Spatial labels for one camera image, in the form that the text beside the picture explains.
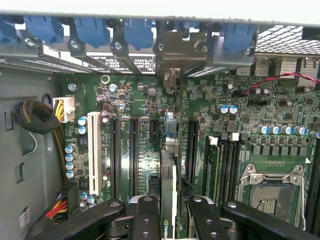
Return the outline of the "socket locking lever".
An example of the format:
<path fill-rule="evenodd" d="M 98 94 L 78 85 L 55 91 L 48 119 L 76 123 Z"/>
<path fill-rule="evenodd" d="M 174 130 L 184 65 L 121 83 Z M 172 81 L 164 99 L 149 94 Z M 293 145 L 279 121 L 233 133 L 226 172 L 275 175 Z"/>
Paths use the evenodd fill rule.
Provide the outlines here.
<path fill-rule="evenodd" d="M 298 170 L 299 176 L 299 187 L 300 187 L 300 201 L 301 201 L 301 207 L 300 207 L 300 218 L 302 222 L 302 230 L 305 231 L 307 227 L 307 220 L 305 217 L 305 175 L 304 175 L 304 169 L 301 165 L 299 165 L 300 170 Z"/>

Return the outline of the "open dark PC case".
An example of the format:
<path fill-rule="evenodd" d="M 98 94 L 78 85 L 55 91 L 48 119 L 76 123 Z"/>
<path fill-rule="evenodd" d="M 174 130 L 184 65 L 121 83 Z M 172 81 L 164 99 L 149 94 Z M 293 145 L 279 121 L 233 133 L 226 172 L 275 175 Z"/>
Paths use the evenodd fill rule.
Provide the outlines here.
<path fill-rule="evenodd" d="M 57 17 L 62 43 L 31 35 L 23 16 Z M 75 17 L 106 18 L 110 44 L 93 48 L 78 37 Z M 135 50 L 125 41 L 125 19 L 153 20 L 153 45 Z M 64 94 L 66 76 L 156 77 L 157 37 L 163 31 L 207 34 L 209 62 L 188 76 L 267 75 L 302 71 L 320 74 L 320 22 L 246 17 L 138 13 L 31 13 L 0 10 L 17 43 L 0 44 L 0 240 L 25 240 L 41 220 L 58 225 L 83 212 L 68 180 L 65 128 L 54 116 L 53 98 Z M 251 48 L 224 52 L 222 25 L 256 25 Z"/>

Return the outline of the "CPU socket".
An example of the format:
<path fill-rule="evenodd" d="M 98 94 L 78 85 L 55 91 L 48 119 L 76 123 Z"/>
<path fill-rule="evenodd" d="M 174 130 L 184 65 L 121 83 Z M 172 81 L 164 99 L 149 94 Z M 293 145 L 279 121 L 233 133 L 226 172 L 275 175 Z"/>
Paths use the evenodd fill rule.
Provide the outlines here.
<path fill-rule="evenodd" d="M 235 199 L 302 229 L 299 164 L 290 172 L 257 171 L 244 167 Z"/>

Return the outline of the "blue card retention latch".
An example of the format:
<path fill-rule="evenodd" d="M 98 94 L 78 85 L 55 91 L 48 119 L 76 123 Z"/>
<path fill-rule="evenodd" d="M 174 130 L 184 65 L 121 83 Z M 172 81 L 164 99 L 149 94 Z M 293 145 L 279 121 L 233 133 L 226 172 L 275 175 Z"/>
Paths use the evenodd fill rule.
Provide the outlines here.
<path fill-rule="evenodd" d="M 58 17 L 24 15 L 23 20 L 28 32 L 47 44 L 60 44 L 64 40 L 64 28 Z"/>
<path fill-rule="evenodd" d="M 75 28 L 78 38 L 93 48 L 110 44 L 108 20 L 102 17 L 75 17 Z"/>
<path fill-rule="evenodd" d="M 124 20 L 124 39 L 136 51 L 153 46 L 152 19 L 127 18 Z"/>
<path fill-rule="evenodd" d="M 248 23 L 224 23 L 222 25 L 223 50 L 235 54 L 251 48 L 257 26 Z"/>
<path fill-rule="evenodd" d="M 15 25 L 0 19 L 0 45 L 14 45 L 17 42 Z"/>

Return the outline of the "green motherboard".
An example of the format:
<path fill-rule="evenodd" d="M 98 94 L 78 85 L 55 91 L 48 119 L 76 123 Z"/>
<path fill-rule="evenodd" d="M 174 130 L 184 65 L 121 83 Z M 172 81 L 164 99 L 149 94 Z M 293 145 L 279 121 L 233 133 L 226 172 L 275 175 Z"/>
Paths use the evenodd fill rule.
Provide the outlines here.
<path fill-rule="evenodd" d="M 306 230 L 320 238 L 320 74 L 303 71 L 275 75 L 220 73 L 188 77 L 194 84 L 189 113 L 199 113 L 202 155 L 197 193 L 204 196 L 206 136 L 218 138 L 220 162 L 216 206 L 236 200 L 246 165 L 258 172 L 291 172 L 301 165 L 305 176 Z M 66 76 L 63 96 L 73 97 L 74 122 L 62 123 L 65 171 L 84 212 L 111 199 L 110 121 L 120 120 L 120 196 L 153 195 L 160 203 L 162 117 L 166 107 L 162 81 L 154 76 Z M 100 112 L 102 190 L 90 194 L 88 118 Z M 139 118 L 138 195 L 130 197 L 130 119 Z M 159 120 L 159 141 L 150 143 L 150 120 Z"/>

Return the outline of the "white power connector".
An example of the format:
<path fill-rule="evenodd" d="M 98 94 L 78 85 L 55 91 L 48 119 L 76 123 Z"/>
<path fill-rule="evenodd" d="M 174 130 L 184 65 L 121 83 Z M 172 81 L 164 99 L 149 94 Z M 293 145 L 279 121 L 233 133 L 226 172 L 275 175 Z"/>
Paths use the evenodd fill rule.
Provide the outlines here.
<path fill-rule="evenodd" d="M 53 115 L 60 123 L 69 123 L 75 121 L 75 98 L 74 97 L 56 97 L 53 98 Z"/>

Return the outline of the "long expansion slot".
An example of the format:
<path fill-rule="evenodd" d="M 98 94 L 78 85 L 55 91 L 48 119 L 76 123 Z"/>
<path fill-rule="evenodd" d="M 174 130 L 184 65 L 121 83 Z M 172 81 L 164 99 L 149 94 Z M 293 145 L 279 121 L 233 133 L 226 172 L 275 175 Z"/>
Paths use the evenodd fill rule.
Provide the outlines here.
<path fill-rule="evenodd" d="M 139 124 L 140 121 L 138 117 L 132 117 L 129 120 L 129 195 L 131 198 L 139 193 Z"/>
<path fill-rule="evenodd" d="M 188 181 L 195 183 L 196 160 L 198 150 L 199 121 L 190 119 L 188 121 L 187 150 L 186 150 L 186 174 Z"/>
<path fill-rule="evenodd" d="M 121 130 L 119 117 L 110 119 L 110 182 L 111 197 L 120 198 L 121 182 Z"/>

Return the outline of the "white PCI expansion slot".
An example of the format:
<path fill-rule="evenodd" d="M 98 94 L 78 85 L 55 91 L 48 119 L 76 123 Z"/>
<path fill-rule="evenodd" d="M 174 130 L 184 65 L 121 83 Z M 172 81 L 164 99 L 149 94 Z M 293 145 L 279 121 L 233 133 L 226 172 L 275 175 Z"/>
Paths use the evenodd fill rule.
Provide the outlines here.
<path fill-rule="evenodd" d="M 99 195 L 102 191 L 102 137 L 101 114 L 92 111 L 87 114 L 89 193 Z"/>

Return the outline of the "short expansion slot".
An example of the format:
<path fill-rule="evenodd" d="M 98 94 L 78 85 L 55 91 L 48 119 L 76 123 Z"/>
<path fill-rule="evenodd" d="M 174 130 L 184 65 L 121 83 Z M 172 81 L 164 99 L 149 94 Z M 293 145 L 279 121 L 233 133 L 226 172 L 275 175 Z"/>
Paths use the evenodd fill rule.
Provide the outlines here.
<path fill-rule="evenodd" d="M 149 142 L 158 143 L 159 142 L 159 120 L 151 119 L 149 122 Z"/>

